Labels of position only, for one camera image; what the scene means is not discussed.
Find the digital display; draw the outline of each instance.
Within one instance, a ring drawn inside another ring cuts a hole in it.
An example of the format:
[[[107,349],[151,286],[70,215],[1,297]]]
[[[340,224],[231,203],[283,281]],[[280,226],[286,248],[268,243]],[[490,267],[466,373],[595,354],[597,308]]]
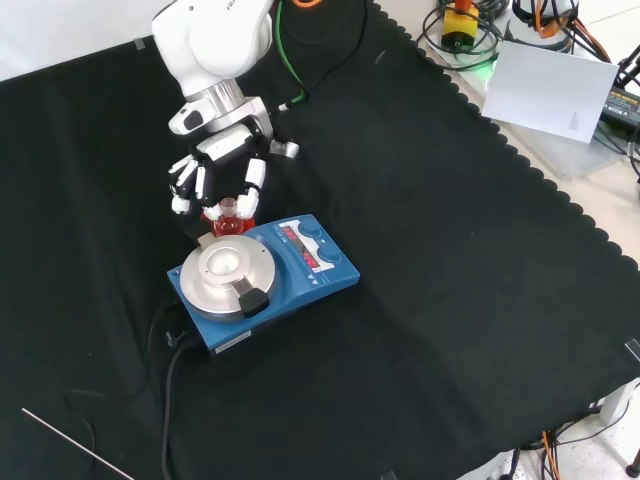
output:
[[[298,253],[302,255],[302,258],[304,258],[304,261],[307,262],[307,265],[309,265],[310,268],[313,269],[313,268],[320,267],[320,264],[316,261],[316,259],[313,257],[313,255],[307,249],[304,243],[302,243],[302,240],[300,240],[298,235],[296,235],[296,232],[293,230],[293,228],[288,226],[282,227],[282,231],[291,242],[291,245],[293,245],[293,248],[295,248],[298,251]]]

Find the white paper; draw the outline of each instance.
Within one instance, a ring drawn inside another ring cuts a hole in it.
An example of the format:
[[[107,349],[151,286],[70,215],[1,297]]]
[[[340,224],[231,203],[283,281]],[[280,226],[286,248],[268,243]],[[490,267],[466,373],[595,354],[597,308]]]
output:
[[[617,65],[504,42],[484,117],[589,143]]]

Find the green cable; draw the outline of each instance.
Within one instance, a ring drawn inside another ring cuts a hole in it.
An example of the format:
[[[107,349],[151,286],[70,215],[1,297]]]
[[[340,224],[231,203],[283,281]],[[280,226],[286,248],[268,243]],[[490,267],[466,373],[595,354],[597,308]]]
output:
[[[282,37],[280,35],[280,22],[281,22],[281,19],[282,19],[282,3],[283,3],[283,1],[284,0],[280,0],[280,3],[278,4],[278,13],[276,14],[276,29],[275,29],[276,30],[276,45],[278,46],[278,52],[280,53],[280,58],[282,58],[282,62],[285,64],[285,66],[287,67],[287,69],[289,70],[291,75],[293,75],[293,77],[298,81],[300,86],[303,86],[302,80],[300,80],[300,77],[298,77],[298,74],[293,69],[293,66],[289,62],[289,59],[287,58],[287,54],[284,53],[284,48],[282,47]],[[302,93],[300,93],[299,96],[297,96],[296,98],[291,100],[291,103],[293,104],[293,103],[301,102],[306,97],[307,96],[304,93],[304,87],[303,87]]]

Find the black fabric mat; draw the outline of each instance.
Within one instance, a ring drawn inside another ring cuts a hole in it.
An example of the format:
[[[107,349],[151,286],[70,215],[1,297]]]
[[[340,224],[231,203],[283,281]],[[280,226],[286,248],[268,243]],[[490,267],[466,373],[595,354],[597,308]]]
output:
[[[357,42],[361,5],[329,44],[287,42],[308,85]],[[289,13],[309,38],[340,18]],[[314,213],[363,281],[180,366],[179,478],[454,479],[637,373],[623,348],[640,336],[635,263],[368,13],[358,53],[276,118],[304,155],[272,168],[261,211]],[[241,83],[270,107],[298,93],[275,49]],[[3,478],[87,465],[20,407],[87,443],[62,390],[120,391],[142,374],[165,271],[190,249],[165,178],[184,154],[166,127],[182,103],[152,45],[0,84]],[[159,478],[151,393],[92,412],[102,455]]]

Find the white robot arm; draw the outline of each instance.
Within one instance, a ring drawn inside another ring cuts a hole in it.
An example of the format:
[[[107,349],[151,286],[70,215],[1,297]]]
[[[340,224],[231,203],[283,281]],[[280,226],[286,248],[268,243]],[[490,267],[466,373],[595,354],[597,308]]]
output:
[[[177,0],[151,24],[160,55],[189,100],[248,72],[271,45],[273,0]]]
[[[205,214],[215,220],[219,212],[211,202],[211,182],[206,178],[204,162],[246,153],[256,136],[268,141],[273,138],[264,103],[258,97],[245,98],[235,81],[271,46],[272,3],[273,0],[177,0],[153,19],[152,32],[160,55],[187,102],[171,119],[169,128],[177,135],[201,129],[213,134],[198,144],[195,156],[180,160],[169,171],[172,209],[176,213],[189,212],[195,194]],[[275,141],[272,149],[278,153],[298,151],[295,144]],[[253,158],[247,171],[246,191],[238,197],[242,218],[255,214],[265,174],[265,159]]]

